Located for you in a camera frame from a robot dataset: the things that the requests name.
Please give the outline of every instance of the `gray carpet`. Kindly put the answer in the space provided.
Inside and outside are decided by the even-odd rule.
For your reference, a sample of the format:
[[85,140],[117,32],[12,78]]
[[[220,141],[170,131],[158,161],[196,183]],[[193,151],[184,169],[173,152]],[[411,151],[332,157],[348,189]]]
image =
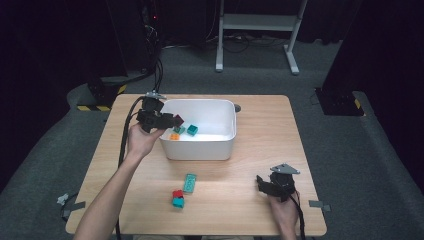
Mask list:
[[[242,47],[226,46],[234,51]],[[213,50],[164,49],[160,91],[287,95],[318,196],[332,207],[324,213],[327,234],[316,239],[424,239],[423,195],[365,94],[354,93],[364,117],[322,113],[314,88],[322,85],[338,48],[296,43],[299,76],[291,75],[281,45],[224,52],[222,73],[214,71]],[[84,88],[69,93],[72,109],[37,143],[2,192],[0,239],[72,239],[56,201],[64,193],[78,192],[109,114],[76,110]],[[126,93],[144,94],[152,88],[153,76],[128,84]]]

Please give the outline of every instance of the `white plastic bin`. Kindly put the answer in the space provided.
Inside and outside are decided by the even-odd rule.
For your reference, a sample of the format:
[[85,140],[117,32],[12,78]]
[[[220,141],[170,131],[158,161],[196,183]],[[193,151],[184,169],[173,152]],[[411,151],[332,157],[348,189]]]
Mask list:
[[[223,99],[173,99],[165,102],[163,113],[180,115],[186,130],[179,140],[170,140],[173,129],[160,137],[166,157],[172,160],[227,160],[236,136],[234,104]],[[198,127],[191,136],[190,125]]]

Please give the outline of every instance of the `human hand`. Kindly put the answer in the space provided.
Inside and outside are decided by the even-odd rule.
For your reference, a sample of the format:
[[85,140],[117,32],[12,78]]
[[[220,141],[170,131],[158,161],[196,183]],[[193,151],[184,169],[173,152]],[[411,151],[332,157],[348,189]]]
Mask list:
[[131,160],[139,163],[152,151],[156,140],[165,132],[165,130],[166,129],[157,129],[154,132],[147,133],[141,128],[140,123],[131,126],[128,131],[127,158],[131,157]]
[[[294,192],[291,196],[299,204],[298,192]],[[296,204],[292,199],[288,198],[285,202],[281,202],[281,198],[268,195],[271,204],[272,214],[278,224],[281,237],[284,240],[296,239],[296,223],[299,213]]]

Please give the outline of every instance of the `human arm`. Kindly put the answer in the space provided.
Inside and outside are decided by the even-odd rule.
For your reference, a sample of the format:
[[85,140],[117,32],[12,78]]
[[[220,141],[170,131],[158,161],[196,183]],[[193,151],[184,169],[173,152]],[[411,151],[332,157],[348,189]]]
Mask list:
[[118,220],[125,194],[141,160],[165,130],[146,133],[140,124],[128,133],[128,152],[121,166],[106,183],[82,217],[74,239],[108,239]]
[[[298,193],[295,192],[291,196],[298,201]],[[281,202],[279,197],[268,195],[271,204],[274,220],[278,225],[282,240],[296,240],[296,223],[299,218],[299,213],[296,204],[292,199],[288,198],[285,202]]]

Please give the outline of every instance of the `table top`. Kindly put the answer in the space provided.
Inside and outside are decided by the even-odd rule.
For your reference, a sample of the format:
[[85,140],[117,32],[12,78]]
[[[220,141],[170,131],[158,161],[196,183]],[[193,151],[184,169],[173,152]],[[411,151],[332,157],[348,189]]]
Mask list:
[[[117,97],[76,202],[91,204],[118,164],[124,121],[140,95]],[[318,200],[289,99],[281,95],[166,95],[168,99],[227,99],[241,106],[230,159],[176,161],[166,158],[159,140],[134,174],[120,214],[123,234],[277,236],[268,199],[258,191],[256,175],[269,181],[270,168],[287,163],[300,192],[307,236],[326,233]],[[187,173],[197,175],[183,209],[172,205]],[[66,230],[75,233],[86,208],[75,210]],[[299,234],[299,223],[296,227]]]

